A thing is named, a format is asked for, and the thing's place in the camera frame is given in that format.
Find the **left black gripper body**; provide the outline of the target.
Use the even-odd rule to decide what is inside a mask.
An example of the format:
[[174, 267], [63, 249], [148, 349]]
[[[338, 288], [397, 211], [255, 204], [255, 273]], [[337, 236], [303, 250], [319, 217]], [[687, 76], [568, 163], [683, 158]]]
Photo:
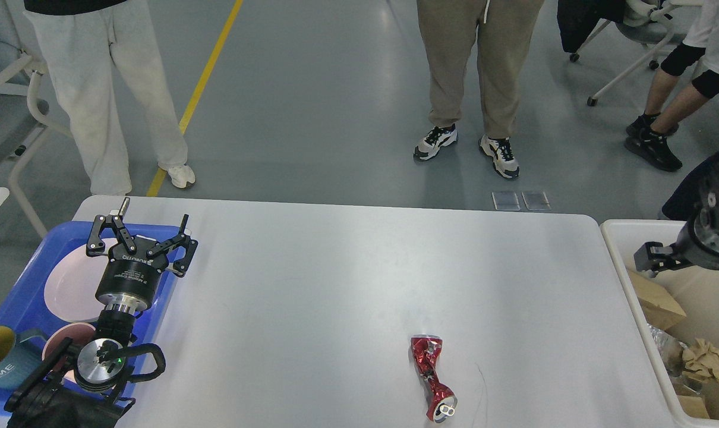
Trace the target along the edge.
[[104, 274], [95, 298], [105, 310], [130, 315], [149, 309], [164, 270], [164, 255], [129, 255], [124, 250], [110, 250]]

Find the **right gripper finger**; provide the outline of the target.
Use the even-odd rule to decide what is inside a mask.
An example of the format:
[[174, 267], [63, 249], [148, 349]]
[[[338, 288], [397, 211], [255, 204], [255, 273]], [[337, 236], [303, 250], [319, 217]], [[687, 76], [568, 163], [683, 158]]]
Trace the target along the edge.
[[645, 242], [634, 252], [635, 270], [658, 274], [666, 270], [681, 270], [693, 266], [678, 250], [676, 244], [664, 246], [661, 242]]

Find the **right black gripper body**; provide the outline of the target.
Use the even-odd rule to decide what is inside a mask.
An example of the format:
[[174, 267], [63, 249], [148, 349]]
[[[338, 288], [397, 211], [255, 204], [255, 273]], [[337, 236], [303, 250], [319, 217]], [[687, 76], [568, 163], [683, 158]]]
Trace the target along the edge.
[[677, 236], [675, 252], [685, 265], [719, 271], [719, 229], [692, 217]]

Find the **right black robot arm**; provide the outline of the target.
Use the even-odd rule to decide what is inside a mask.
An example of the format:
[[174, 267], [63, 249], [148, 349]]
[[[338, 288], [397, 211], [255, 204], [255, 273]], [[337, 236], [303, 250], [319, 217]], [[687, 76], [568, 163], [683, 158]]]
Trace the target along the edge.
[[635, 269], [650, 277], [700, 266], [719, 271], [719, 163], [700, 181], [699, 203], [669, 246], [645, 242], [633, 255]]

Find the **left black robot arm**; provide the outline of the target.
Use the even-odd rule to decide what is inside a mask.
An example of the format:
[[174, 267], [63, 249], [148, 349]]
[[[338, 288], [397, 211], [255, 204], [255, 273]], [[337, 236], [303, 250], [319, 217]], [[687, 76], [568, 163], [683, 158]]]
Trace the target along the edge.
[[9, 427], [114, 427], [133, 407], [124, 396], [131, 383], [152, 381], [166, 371], [153, 343], [137, 343], [134, 325], [150, 309], [164, 272], [181, 278], [198, 242], [183, 216], [172, 238], [133, 235], [124, 225], [129, 198], [106, 216], [96, 216], [85, 246], [88, 257], [106, 257], [95, 292], [103, 309], [86, 344], [64, 338], [7, 400]]

